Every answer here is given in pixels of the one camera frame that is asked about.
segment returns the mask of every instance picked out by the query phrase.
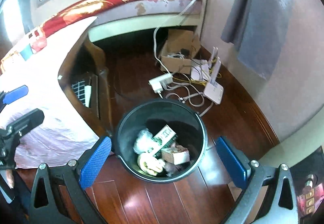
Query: blue gripper pad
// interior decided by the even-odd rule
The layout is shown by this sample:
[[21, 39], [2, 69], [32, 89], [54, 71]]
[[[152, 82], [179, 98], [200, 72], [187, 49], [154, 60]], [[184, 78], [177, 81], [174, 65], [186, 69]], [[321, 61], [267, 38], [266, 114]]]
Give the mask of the blue gripper pad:
[[28, 94], [28, 87], [26, 85], [23, 85], [19, 88], [16, 88], [10, 92], [7, 92], [3, 98], [4, 104], [10, 104], [16, 101], [17, 99], [20, 99]]
[[[247, 157], [241, 151], [232, 146], [232, 144], [223, 136], [216, 140], [215, 145], [217, 153], [231, 176], [235, 186], [245, 189], [251, 172], [251, 168], [248, 166]], [[243, 156], [243, 163], [241, 163], [239, 158], [236, 156], [238, 152], [241, 153], [241, 158]]]
[[87, 187], [92, 186], [100, 169], [109, 156], [110, 150], [111, 139], [109, 137], [106, 137], [95, 150], [88, 162], [86, 162], [84, 167], [81, 169], [79, 183], [83, 190], [85, 190]]

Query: wooden cabinet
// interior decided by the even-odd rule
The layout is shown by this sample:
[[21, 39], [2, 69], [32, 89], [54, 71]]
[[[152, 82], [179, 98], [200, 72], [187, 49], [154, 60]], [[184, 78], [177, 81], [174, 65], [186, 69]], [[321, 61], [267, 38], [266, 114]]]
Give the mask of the wooden cabinet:
[[[86, 31], [67, 54], [58, 73], [64, 94], [99, 137], [112, 130], [108, 71], [104, 51], [89, 41]], [[72, 90], [73, 80], [78, 76], [92, 77], [90, 107], [85, 107]]]

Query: white cable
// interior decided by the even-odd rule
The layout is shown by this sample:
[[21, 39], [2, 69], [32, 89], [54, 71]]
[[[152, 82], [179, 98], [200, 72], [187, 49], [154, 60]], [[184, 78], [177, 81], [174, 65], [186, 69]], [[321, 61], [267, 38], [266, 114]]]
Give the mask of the white cable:
[[[197, 0], [192, 0], [187, 6], [185, 9], [183, 9], [182, 12], [180, 12], [179, 14], [173, 16], [172, 18], [176, 18], [176, 17], [180, 17], [182, 16], [194, 3], [195, 1]], [[168, 17], [160, 26], [158, 26], [155, 30], [154, 30], [154, 33], [153, 33], [153, 41], [154, 41], [154, 46], [153, 46], [153, 52], [154, 52], [154, 57], [155, 59], [161, 64], [162, 67], [165, 68], [165, 70], [170, 73], [170, 71], [166, 68], [166, 66], [163, 65], [162, 61], [160, 59], [158, 59], [158, 56], [157, 56], [157, 32], [158, 30], [168, 21], [170, 20], [170, 17]]]
[[[179, 100], [180, 100], [180, 101], [184, 101], [184, 102], [185, 102], [186, 100], [189, 100], [189, 103], [190, 103], [192, 106], [194, 106], [194, 107], [201, 107], [201, 106], [203, 106], [203, 105], [205, 104], [205, 98], [204, 98], [204, 96], [203, 96], [203, 93], [200, 92], [200, 91], [198, 91], [198, 90], [196, 89], [196, 87], [193, 86], [193, 85], [190, 83], [190, 79], [188, 78], [187, 75], [185, 75], [185, 74], [183, 74], [183, 73], [182, 73], [182, 75], [184, 75], [184, 76], [188, 79], [189, 83], [186, 83], [186, 82], [182, 82], [182, 83], [173, 82], [173, 83], [175, 84], [175, 86], [163, 85], [163, 88], [164, 88], [165, 90], [171, 91], [171, 90], [175, 90], [175, 89], [180, 88], [180, 87], [184, 87], [184, 88], [188, 91], [188, 96], [187, 96], [187, 97], [183, 97], [183, 98], [180, 98], [180, 97], [179, 97]], [[195, 94], [190, 94], [190, 91], [189, 91], [189, 89], [187, 88], [187, 86], [191, 86], [191, 87], [193, 87], [193, 88], [197, 91], [197, 93], [195, 93]], [[191, 102], [190, 98], [195, 97], [195, 96], [198, 96], [198, 95], [201, 96], [201, 98], [202, 98], [202, 102], [201, 102], [200, 104], [193, 104], [193, 103]]]
[[182, 55], [181, 53], [174, 53], [174, 54], [170, 54], [167, 55], [168, 58], [182, 58], [185, 59], [184, 55]]
[[169, 93], [168, 95], [166, 95], [165, 98], [167, 99], [167, 98], [169, 98], [169, 96], [171, 96], [171, 95], [175, 95], [175, 96], [177, 96], [177, 97], [178, 97], [178, 100], [181, 99], [180, 96], [179, 96], [178, 94], [173, 93], [173, 92], [171, 92], [171, 93]]
[[199, 114], [199, 117], [204, 116], [206, 114], [206, 112], [209, 111], [211, 109], [211, 107], [213, 107], [213, 105], [214, 105], [214, 102], [212, 101], [212, 104], [209, 107], [207, 107], [207, 109], [205, 109], [201, 114]]

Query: power adapter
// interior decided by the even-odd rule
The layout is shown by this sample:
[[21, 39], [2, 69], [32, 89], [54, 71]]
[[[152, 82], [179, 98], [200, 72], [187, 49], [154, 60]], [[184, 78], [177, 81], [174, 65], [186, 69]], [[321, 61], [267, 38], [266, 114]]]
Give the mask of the power adapter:
[[163, 91], [162, 86], [166, 86], [172, 82], [172, 75], [170, 73], [167, 73], [149, 80], [148, 83], [150, 84], [155, 93], [160, 94]]

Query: white sheet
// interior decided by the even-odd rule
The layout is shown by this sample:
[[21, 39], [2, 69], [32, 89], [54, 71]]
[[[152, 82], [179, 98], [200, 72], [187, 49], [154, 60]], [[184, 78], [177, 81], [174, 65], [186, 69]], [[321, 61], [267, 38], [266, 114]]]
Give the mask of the white sheet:
[[42, 162], [64, 165], [78, 159], [97, 141], [98, 136], [74, 109], [57, 80], [66, 55], [95, 19], [89, 17], [59, 30], [47, 39], [43, 50], [0, 76], [0, 91], [22, 85], [29, 88], [27, 96], [3, 109], [0, 126], [6, 127], [36, 108], [45, 115], [39, 127], [21, 138], [15, 156], [17, 167], [33, 168]]

